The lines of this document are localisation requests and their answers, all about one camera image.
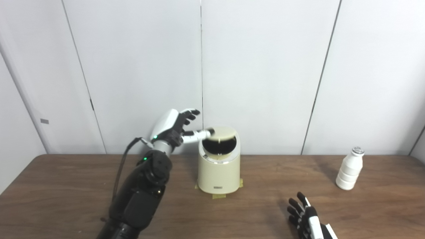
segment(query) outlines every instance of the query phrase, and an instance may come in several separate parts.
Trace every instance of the robot finger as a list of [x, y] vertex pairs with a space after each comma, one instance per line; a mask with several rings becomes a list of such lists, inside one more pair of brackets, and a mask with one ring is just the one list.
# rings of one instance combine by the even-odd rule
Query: robot finger
[[311, 207], [310, 202], [308, 201], [308, 199], [306, 198], [306, 196], [304, 196], [303, 193], [298, 192], [297, 193], [297, 198], [303, 203], [304, 208]]
[[188, 108], [188, 109], [184, 109], [182, 111], [180, 111], [181, 114], [194, 114], [194, 115], [198, 115], [201, 112], [197, 109], [193, 109], [193, 108]]
[[196, 119], [196, 116], [195, 116], [195, 115], [193, 115], [193, 114], [191, 114], [191, 115], [189, 115], [187, 118], [188, 118], [188, 119], [190, 119], [190, 120], [195, 120], [195, 119]]
[[295, 227], [296, 227], [296, 226], [298, 226], [298, 219], [297, 219], [295, 216], [290, 215], [290, 216], [289, 216], [289, 221], [290, 221], [292, 224], [294, 224], [294, 225], [295, 225]]
[[292, 206], [288, 206], [288, 208], [286, 209], [291, 215], [293, 215], [297, 220], [301, 219], [300, 214], [297, 212], [297, 210], [292, 207]]
[[303, 207], [301, 207], [301, 205], [300, 205], [297, 201], [295, 201], [295, 199], [290, 198], [290, 199], [289, 199], [289, 204], [290, 204], [292, 207], [294, 207], [300, 215], [304, 214], [304, 209], [303, 209]]

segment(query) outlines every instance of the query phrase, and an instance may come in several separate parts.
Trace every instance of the masking tape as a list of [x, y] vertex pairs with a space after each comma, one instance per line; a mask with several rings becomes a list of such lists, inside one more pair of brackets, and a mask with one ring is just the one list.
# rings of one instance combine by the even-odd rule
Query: masking tape
[[212, 199], [225, 198], [225, 197], [226, 197], [225, 194], [213, 194], [212, 195]]

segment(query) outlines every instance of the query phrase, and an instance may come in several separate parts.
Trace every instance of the robotic hand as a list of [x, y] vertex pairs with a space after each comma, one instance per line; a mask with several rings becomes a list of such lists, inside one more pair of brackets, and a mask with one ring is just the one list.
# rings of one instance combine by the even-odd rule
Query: robotic hand
[[166, 141], [172, 149], [179, 147], [182, 143], [193, 143], [211, 137], [213, 129], [184, 131], [183, 125], [190, 124], [189, 120], [196, 119], [200, 112], [196, 109], [185, 109], [178, 112], [175, 109], [169, 110], [163, 115], [155, 125], [150, 140], [153, 144], [157, 141]]
[[289, 199], [289, 221], [295, 225], [300, 239], [338, 239], [330, 224], [320, 223], [316, 209], [312, 207], [304, 194], [297, 193], [301, 206], [293, 198]]
[[197, 142], [214, 134], [213, 129], [184, 131], [198, 110], [168, 111], [154, 127], [150, 141], [135, 138], [124, 152], [117, 178], [129, 149], [138, 141], [151, 148], [127, 177], [109, 207], [109, 219], [97, 239], [136, 239], [151, 222], [170, 178], [170, 154], [182, 143]]

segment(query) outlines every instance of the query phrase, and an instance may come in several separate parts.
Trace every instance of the plastic bottle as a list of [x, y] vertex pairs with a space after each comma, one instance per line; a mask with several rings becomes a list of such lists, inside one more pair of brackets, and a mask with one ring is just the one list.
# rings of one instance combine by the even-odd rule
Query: plastic bottle
[[363, 155], [365, 151], [360, 147], [354, 147], [341, 165], [336, 183], [338, 187], [344, 190], [351, 190], [356, 184], [360, 171], [363, 168]]

